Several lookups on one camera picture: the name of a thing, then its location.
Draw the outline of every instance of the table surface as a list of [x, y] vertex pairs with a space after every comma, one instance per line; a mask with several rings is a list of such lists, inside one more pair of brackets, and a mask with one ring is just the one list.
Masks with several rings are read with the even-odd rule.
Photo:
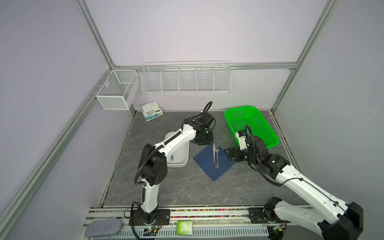
[[[114, 174], [105, 206], [129, 206], [140, 201], [141, 186], [133, 184], [143, 147], [156, 144], [167, 133], [180, 128], [181, 121], [198, 112], [164, 112], [164, 115], [146, 122], [138, 112], [120, 162]], [[261, 112], [276, 132], [269, 112]], [[213, 129], [214, 141], [221, 148], [236, 147], [236, 141], [224, 118], [224, 112], [210, 112], [217, 120]], [[307, 204], [302, 198], [285, 186], [276, 187], [252, 170], [246, 162], [238, 162], [213, 182], [196, 164], [193, 157], [206, 146], [190, 142], [189, 159], [184, 167], [168, 167], [168, 174], [159, 186], [158, 204], [161, 207], [175, 205], [264, 205], [270, 198], [279, 197], [291, 204]], [[287, 158], [281, 143], [269, 149]]]

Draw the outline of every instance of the green plastic basket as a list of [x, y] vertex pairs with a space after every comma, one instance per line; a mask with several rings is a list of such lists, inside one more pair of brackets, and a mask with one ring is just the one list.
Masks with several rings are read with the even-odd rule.
[[254, 135], [263, 139], [267, 148], [276, 147], [279, 144], [279, 138], [267, 123], [259, 110], [252, 106], [228, 109], [224, 113], [228, 126], [231, 129], [237, 145], [239, 141], [236, 133], [249, 125]]

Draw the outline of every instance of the blue cloth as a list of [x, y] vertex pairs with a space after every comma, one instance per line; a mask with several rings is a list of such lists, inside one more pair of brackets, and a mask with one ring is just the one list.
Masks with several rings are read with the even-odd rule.
[[218, 151], [218, 168], [214, 168], [214, 155], [212, 153], [213, 143], [204, 148], [196, 156], [193, 157], [195, 162], [201, 167], [201, 169], [212, 179], [216, 181], [221, 177], [228, 169], [235, 164], [235, 161], [228, 161], [228, 158], [224, 150], [219, 146]]

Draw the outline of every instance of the wire rack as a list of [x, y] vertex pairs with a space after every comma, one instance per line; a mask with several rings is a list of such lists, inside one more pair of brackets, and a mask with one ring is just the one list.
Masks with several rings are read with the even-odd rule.
[[139, 85], [135, 70], [113, 70], [96, 97], [106, 110], [129, 110]]
[[169, 66], [143, 63], [141, 82], [145, 94], [229, 93], [232, 85], [229, 62]]

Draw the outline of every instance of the gray fabric case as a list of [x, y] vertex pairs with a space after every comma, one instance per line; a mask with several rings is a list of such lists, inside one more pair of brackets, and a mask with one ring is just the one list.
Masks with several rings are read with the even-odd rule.
[[91, 222], [85, 229], [85, 237], [102, 237], [120, 232], [122, 221], [119, 219]]

